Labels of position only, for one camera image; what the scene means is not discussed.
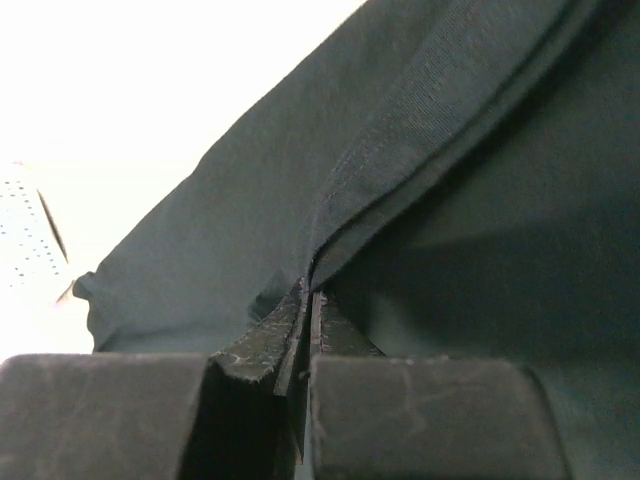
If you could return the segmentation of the black t shirt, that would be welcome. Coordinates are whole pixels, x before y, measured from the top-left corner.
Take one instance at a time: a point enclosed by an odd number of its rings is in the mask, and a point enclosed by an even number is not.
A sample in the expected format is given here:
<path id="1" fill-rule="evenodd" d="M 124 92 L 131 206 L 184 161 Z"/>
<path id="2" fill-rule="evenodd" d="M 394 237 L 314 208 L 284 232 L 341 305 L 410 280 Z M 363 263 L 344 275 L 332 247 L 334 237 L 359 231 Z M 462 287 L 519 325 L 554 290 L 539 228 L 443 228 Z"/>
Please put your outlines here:
<path id="1" fill-rule="evenodd" d="M 578 479 L 639 475 L 639 5 L 369 1 L 74 294 L 214 353 L 300 280 L 392 356 L 531 368 Z"/>

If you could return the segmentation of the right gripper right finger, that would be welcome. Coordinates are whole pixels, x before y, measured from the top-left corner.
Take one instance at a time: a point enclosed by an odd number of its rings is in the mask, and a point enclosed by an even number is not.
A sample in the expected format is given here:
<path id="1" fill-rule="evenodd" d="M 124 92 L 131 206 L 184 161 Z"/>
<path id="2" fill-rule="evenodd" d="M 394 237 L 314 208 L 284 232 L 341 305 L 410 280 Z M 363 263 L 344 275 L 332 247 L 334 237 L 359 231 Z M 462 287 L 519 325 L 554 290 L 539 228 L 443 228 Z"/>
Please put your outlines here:
<path id="1" fill-rule="evenodd" d="M 318 479 L 567 479 L 534 374 L 496 359 L 384 356 L 317 293 L 310 437 Z"/>

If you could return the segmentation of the white plastic laundry basket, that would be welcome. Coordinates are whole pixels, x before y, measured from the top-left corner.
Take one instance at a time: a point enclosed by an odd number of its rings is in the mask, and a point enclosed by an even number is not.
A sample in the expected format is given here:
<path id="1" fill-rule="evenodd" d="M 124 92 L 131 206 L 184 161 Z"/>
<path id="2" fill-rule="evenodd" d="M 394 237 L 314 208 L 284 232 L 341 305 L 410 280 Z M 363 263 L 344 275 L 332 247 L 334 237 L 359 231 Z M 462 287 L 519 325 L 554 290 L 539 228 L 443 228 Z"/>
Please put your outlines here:
<path id="1" fill-rule="evenodd" d="M 53 304 L 71 284 L 68 263 L 29 170 L 1 165 L 1 291 Z"/>

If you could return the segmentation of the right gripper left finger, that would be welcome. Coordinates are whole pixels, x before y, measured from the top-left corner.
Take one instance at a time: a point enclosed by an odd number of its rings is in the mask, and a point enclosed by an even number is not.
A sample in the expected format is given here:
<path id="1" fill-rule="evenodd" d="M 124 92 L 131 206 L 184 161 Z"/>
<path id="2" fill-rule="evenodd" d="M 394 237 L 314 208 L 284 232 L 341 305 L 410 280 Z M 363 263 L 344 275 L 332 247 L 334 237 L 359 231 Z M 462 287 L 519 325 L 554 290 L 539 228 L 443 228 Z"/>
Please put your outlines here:
<path id="1" fill-rule="evenodd" d="M 205 354 L 25 354 L 1 366 L 5 479 L 290 479 L 304 455 L 306 284 Z"/>

